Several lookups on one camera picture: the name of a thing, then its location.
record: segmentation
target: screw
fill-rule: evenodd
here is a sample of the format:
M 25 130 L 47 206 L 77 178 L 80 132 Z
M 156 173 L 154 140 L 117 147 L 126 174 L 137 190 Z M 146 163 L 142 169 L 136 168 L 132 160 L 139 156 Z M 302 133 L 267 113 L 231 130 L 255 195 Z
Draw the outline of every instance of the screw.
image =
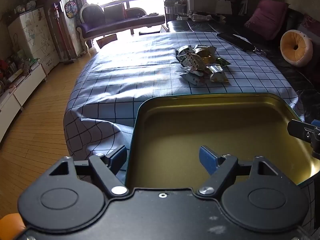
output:
M 128 189 L 124 186 L 116 186 L 111 189 L 111 192 L 115 195 L 123 195 L 128 192 Z
M 159 194 L 159 197 L 160 198 L 166 198 L 168 196 L 168 194 L 166 194 L 166 193 L 160 193 Z
M 202 187 L 199 189 L 199 193 L 202 195 L 211 195 L 214 193 L 213 187 Z

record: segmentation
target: black leather sofa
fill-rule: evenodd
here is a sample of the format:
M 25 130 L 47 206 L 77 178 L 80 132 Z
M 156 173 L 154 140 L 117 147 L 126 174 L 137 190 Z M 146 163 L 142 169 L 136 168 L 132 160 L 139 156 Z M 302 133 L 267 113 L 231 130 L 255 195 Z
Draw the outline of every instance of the black leather sofa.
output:
M 298 69 L 284 60 L 279 49 L 282 35 L 292 29 L 297 29 L 303 21 L 303 14 L 292 9 L 288 9 L 285 21 L 276 38 L 266 41 L 261 35 L 244 27 L 244 23 L 249 19 L 246 16 L 226 16 L 226 23 L 216 21 L 193 22 L 192 20 L 171 21 L 167 23 L 170 32 L 228 32 L 240 35 L 258 49 L 267 53 L 267 58 L 285 76 L 293 89 L 300 97 L 304 110 L 305 121 L 311 123 L 314 119 L 320 119 L 320 84 L 311 83 L 308 78 L 312 77 L 314 69 L 309 66 Z

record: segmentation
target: gold tray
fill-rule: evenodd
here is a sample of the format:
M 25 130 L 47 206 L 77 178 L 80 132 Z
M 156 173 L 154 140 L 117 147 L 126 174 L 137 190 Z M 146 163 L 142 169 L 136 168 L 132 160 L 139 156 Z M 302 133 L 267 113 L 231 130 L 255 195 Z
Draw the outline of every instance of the gold tray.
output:
M 152 98 L 139 108 L 126 185 L 199 188 L 209 178 L 199 162 L 202 145 L 242 161 L 263 155 L 298 184 L 320 165 L 310 144 L 288 134 L 291 119 L 299 118 L 272 94 Z

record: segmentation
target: orange plush cushion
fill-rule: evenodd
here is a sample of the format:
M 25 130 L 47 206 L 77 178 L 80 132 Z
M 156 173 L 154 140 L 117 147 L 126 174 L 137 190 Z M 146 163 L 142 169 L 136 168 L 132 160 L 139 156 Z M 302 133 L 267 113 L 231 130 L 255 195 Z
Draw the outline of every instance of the orange plush cushion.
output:
M 296 67 L 305 66 L 313 55 L 311 40 L 297 30 L 287 31 L 282 36 L 280 49 L 284 59 Z
M 12 240 L 26 229 L 19 214 L 9 214 L 0 220 L 0 239 Z

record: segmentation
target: white dresser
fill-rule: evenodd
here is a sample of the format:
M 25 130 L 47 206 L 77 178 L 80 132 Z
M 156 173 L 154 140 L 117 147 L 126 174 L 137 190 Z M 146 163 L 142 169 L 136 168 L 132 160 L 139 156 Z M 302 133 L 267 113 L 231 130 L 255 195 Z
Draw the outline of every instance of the white dresser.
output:
M 20 15 L 8 30 L 12 44 L 23 49 L 28 58 L 40 58 L 47 74 L 60 62 L 42 7 Z
M 0 141 L 16 114 L 20 109 L 23 110 L 22 106 L 25 101 L 42 80 L 46 78 L 41 64 L 33 65 L 32 69 L 30 74 L 19 85 L 8 89 L 0 97 Z

